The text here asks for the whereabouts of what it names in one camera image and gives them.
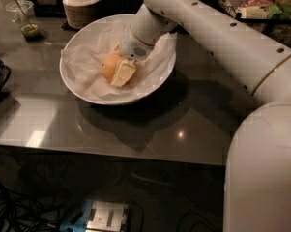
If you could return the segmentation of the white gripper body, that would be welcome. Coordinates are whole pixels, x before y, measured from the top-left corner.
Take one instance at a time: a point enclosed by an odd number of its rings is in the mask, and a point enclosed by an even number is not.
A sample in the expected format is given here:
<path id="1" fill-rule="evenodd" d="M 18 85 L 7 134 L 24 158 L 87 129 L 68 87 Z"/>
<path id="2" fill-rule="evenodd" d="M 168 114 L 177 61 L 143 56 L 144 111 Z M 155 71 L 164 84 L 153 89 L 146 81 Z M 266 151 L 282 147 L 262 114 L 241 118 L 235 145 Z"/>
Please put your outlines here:
<path id="1" fill-rule="evenodd" d="M 127 27 L 119 41 L 119 50 L 130 60 L 143 61 L 154 50 L 154 47 L 139 40 L 130 27 Z"/>

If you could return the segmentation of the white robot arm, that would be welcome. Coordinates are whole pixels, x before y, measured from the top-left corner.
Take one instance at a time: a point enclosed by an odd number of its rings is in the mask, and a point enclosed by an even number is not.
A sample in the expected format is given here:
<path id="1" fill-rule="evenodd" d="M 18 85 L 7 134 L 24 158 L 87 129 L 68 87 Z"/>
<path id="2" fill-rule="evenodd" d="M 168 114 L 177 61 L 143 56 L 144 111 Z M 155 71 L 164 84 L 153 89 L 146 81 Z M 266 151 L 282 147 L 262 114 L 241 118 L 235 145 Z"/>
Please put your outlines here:
<path id="1" fill-rule="evenodd" d="M 143 0 L 120 51 L 142 60 L 175 25 L 260 104 L 230 144 L 223 232 L 291 232 L 291 48 L 199 0 Z"/>

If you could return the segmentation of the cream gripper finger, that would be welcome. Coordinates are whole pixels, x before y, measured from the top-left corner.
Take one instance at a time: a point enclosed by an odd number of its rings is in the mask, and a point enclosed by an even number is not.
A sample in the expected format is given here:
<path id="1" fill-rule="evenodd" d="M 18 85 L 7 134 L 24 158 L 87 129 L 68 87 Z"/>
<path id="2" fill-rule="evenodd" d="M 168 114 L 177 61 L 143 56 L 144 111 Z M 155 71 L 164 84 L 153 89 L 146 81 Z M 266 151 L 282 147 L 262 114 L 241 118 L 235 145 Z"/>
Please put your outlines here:
<path id="1" fill-rule="evenodd" d="M 135 71 L 136 65 L 132 60 L 120 60 L 110 84 L 115 87 L 123 87 L 132 78 Z"/>

